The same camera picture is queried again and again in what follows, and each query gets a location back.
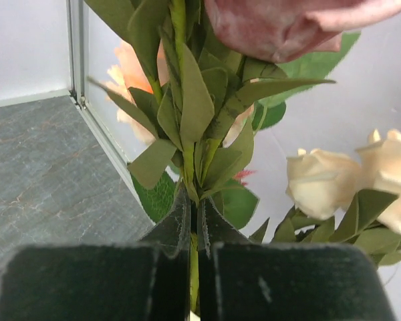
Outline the cream rosebud spray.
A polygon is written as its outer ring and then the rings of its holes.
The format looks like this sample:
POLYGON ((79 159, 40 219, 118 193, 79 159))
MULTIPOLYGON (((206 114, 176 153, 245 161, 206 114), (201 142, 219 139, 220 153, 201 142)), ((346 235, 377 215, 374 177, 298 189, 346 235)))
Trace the cream rosebud spray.
POLYGON ((287 159, 293 206, 274 242, 344 243, 378 267, 401 262, 401 132, 377 130, 357 149, 359 160, 321 149, 287 159))

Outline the pink rose stem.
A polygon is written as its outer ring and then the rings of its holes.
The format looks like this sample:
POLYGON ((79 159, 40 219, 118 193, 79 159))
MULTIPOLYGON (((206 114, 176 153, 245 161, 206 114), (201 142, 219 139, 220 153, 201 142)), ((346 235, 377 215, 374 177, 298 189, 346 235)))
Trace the pink rose stem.
MULTIPOLYGON (((355 45, 360 36, 359 32, 343 33, 341 49, 338 52, 313 52, 307 53, 292 62, 279 64, 279 67, 290 77, 294 78, 325 78, 329 73, 345 58, 351 48, 355 45)), ((107 73, 111 77, 105 85, 115 91, 125 99, 133 102, 134 99, 129 92, 129 88, 143 90, 152 93, 151 85, 136 58, 133 48, 126 42, 122 42, 115 49, 115 54, 121 61, 118 65, 111 66, 107 73)), ((285 114, 285 100, 299 92, 310 89, 309 86, 291 90, 287 93, 278 95, 275 98, 263 98, 251 107, 254 113, 253 128, 255 130, 265 130, 275 126, 285 114)), ((118 110, 117 121, 129 124, 135 137, 146 145, 152 144, 154 137, 139 122, 133 120, 127 113, 118 110)), ((138 182, 134 181, 134 188, 139 196, 142 207, 153 222, 160 221, 170 209, 174 197, 174 181, 168 174, 164 174, 155 190, 146 190, 138 182)))

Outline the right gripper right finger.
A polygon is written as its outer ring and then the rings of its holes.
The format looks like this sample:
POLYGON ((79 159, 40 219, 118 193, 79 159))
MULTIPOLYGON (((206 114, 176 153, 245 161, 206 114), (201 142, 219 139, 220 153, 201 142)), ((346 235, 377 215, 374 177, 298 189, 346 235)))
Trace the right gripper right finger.
POLYGON ((352 245, 255 244, 211 199, 197 214, 202 320, 394 320, 376 269, 352 245))

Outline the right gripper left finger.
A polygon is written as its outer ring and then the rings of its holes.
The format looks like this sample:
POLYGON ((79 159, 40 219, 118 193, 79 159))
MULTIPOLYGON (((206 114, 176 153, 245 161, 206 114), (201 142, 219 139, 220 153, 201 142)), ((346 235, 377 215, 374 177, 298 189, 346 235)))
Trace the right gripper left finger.
POLYGON ((0 320, 188 320, 191 201, 120 245, 30 245, 0 270, 0 320))

